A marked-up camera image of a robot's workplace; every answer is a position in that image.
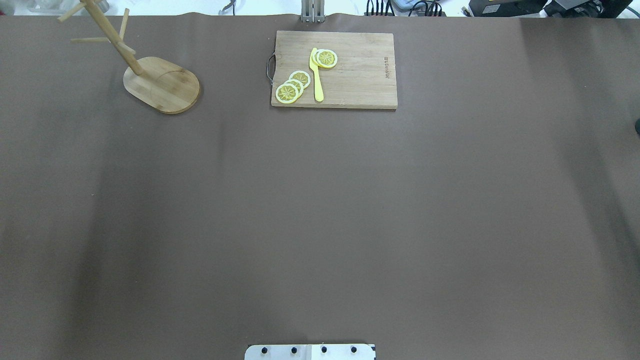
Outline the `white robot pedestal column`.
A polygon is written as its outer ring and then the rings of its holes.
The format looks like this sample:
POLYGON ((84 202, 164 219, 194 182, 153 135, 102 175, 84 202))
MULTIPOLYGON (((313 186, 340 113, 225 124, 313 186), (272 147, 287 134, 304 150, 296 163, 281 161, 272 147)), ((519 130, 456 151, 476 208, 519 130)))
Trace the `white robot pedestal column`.
POLYGON ((376 360, 374 344, 254 344, 247 347, 245 360, 376 360))

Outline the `aluminium frame post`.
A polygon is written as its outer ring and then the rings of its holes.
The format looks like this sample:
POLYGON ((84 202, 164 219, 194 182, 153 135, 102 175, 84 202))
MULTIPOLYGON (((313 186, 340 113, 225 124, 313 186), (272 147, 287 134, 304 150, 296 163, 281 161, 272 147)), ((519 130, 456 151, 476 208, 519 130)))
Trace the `aluminium frame post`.
POLYGON ((325 22, 325 1, 324 0, 302 0, 301 1, 301 22, 302 23, 324 23, 325 22))

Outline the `wooden cutting board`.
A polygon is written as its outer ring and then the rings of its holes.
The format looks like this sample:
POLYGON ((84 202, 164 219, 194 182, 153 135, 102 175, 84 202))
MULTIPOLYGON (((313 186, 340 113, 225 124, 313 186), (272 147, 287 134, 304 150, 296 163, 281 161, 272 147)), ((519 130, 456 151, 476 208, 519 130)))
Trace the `wooden cutting board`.
POLYGON ((295 71, 311 76, 309 86, 288 107, 304 109, 396 110, 398 87, 394 35, 369 32, 279 30, 275 37, 271 104, 284 107, 275 91, 295 71), (313 48, 337 54, 334 68, 318 68, 324 100, 315 101, 309 57, 313 48))

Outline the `yellow plastic knife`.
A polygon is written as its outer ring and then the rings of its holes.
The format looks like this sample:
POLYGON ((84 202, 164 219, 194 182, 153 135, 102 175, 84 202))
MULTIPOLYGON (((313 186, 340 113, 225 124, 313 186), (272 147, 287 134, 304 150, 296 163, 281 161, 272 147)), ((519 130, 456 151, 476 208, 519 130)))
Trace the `yellow plastic knife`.
POLYGON ((322 82, 321 82, 321 79, 320 79, 319 66, 315 61, 315 55, 316 55, 317 50, 318 50, 318 48, 314 47, 310 51, 310 57, 309 57, 309 60, 308 60, 308 67, 310 68, 311 72, 313 73, 314 99, 318 103, 321 103, 321 102, 324 101, 325 97, 324 97, 324 93, 323 93, 322 82))

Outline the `lemon slice front of stack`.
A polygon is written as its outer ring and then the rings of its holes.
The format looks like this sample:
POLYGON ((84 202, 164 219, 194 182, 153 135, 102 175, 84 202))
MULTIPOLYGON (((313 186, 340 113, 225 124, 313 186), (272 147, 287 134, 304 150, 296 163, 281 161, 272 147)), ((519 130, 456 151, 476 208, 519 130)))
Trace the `lemon slice front of stack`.
POLYGON ((283 83, 275 90, 275 99, 281 104, 294 103, 298 98, 297 89, 292 85, 283 83))

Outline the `wooden cup storage rack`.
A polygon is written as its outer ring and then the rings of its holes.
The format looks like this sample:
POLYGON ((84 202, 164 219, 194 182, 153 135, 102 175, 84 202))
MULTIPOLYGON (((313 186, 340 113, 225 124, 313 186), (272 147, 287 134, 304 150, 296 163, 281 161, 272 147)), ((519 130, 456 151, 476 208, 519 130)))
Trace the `wooden cup storage rack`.
POLYGON ((80 0, 71 9, 58 16, 63 23, 73 15, 86 10, 103 32, 103 37, 73 38, 71 43, 110 43, 127 64, 122 77, 126 91, 138 100, 163 114, 180 114, 189 110, 202 92, 198 77, 178 64, 160 57, 137 59, 137 52, 125 43, 130 9, 125 9, 119 29, 110 23, 98 0, 80 0))

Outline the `lemon slice middle of stack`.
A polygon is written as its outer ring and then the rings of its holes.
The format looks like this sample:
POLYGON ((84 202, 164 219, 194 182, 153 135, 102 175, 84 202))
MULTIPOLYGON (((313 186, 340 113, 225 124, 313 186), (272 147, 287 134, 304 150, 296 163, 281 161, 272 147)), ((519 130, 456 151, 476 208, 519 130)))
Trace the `lemon slice middle of stack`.
POLYGON ((304 84, 297 79, 288 79, 286 82, 284 82, 285 85, 292 85, 295 90, 296 90, 296 96, 299 97, 302 95, 302 93, 304 92, 305 86, 304 84))

